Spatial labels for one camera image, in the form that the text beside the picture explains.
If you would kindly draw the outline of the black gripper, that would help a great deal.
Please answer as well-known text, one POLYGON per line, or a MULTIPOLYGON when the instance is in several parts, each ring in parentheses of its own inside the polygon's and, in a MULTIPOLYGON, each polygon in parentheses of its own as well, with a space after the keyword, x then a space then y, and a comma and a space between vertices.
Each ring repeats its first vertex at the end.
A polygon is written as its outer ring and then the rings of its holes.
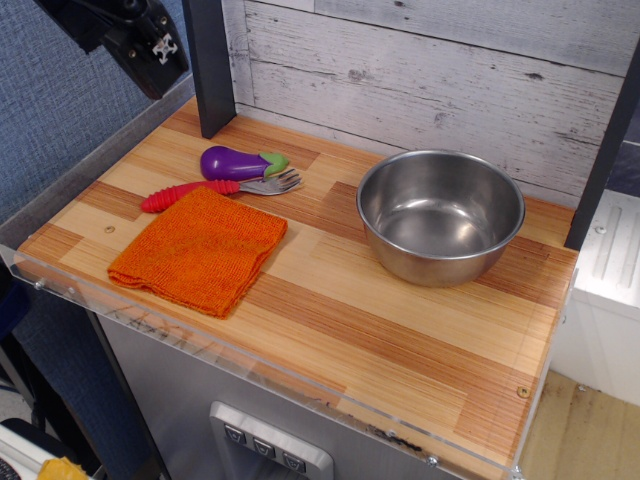
POLYGON ((160 1, 39 1, 85 52, 104 47, 137 87, 159 100, 188 71, 177 27, 160 1))

